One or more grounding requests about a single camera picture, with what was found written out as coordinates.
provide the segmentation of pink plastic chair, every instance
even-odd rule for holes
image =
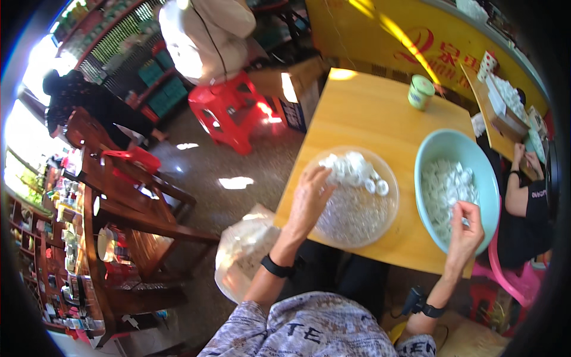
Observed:
[[[541,279],[533,269],[531,262],[526,262],[524,264],[524,268],[520,276],[518,276],[514,271],[503,270],[501,268],[500,260],[498,258],[499,228],[500,222],[498,221],[496,233],[494,234],[494,237],[488,246],[488,257],[492,269],[490,270],[485,268],[476,262],[474,264],[472,274],[476,276],[485,276],[488,279],[495,281],[502,288],[504,288],[504,290],[507,291],[515,300],[517,300],[522,305],[522,307],[527,308],[531,306],[533,300],[537,295],[537,292],[539,291],[539,287],[541,286]]]

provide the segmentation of red plastic stool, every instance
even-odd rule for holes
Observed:
[[[249,93],[238,90],[238,86],[242,84],[248,87]],[[248,104],[247,99],[254,101],[255,105],[248,109],[246,117],[238,126],[228,114],[228,109],[233,107],[238,111],[245,108]],[[219,85],[196,86],[188,95],[188,105],[215,143],[226,143],[240,155],[247,155],[252,151],[248,136],[261,120],[284,125],[281,118],[272,117],[272,109],[268,102],[256,92],[256,88],[244,71]]]

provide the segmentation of wooden chair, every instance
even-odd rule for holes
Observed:
[[[102,150],[116,146],[103,127],[83,109],[76,110],[70,117],[66,136],[72,145],[80,145],[83,150],[79,179],[106,197],[99,200],[98,216],[126,231],[131,257],[144,282],[184,279],[175,274],[164,274],[163,264],[181,240],[206,245],[191,268],[218,245],[218,236],[177,224],[175,214],[184,205],[194,207],[194,197],[132,163],[101,155]],[[154,197],[143,194],[132,183],[115,176],[115,169],[139,181],[139,187],[150,190]],[[175,213],[171,212],[163,194],[180,202]]]

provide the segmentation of hand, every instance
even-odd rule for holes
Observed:
[[[462,223],[466,217],[469,227]],[[466,263],[474,257],[478,246],[484,240],[484,228],[480,218],[480,208],[473,203],[458,201],[453,208],[451,220],[452,237],[448,247],[448,256],[444,274],[453,279],[462,275]]]
[[[530,169],[534,169],[537,172],[542,171],[541,165],[539,164],[539,159],[535,152],[525,153],[525,159],[528,161],[527,165]]]
[[[305,239],[313,229],[319,216],[325,209],[327,200],[337,186],[327,186],[325,180],[331,169],[315,167],[301,174],[284,231],[288,231],[295,239]]]
[[[513,163],[519,167],[521,158],[525,154],[525,145],[516,143],[513,147]]]

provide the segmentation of yellow banner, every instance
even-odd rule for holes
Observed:
[[[547,102],[519,65],[470,24],[418,0],[306,0],[313,43],[325,57],[422,74],[475,101],[460,64],[478,70],[493,51],[498,75],[526,95],[541,115]],[[351,61],[347,68],[352,68]]]

